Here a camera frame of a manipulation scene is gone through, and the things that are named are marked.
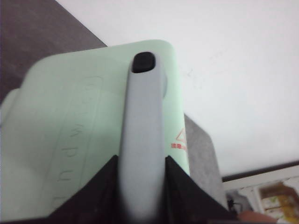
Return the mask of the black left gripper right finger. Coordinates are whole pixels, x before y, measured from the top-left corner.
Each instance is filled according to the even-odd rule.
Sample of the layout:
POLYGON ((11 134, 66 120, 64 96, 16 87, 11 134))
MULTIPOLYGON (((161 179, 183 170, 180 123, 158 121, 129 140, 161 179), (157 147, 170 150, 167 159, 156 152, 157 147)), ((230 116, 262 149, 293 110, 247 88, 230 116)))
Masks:
POLYGON ((165 158, 165 202, 169 224, 237 224, 236 215, 229 212, 175 162, 165 158))

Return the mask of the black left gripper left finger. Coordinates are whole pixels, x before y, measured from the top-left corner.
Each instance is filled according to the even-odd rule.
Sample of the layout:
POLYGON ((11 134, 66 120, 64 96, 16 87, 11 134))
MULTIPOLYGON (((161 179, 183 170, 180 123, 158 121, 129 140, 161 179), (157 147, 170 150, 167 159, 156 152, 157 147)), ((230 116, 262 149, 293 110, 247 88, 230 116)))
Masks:
POLYGON ((70 199, 44 217, 10 224, 117 224, 122 223, 117 193, 118 156, 112 158, 70 199))

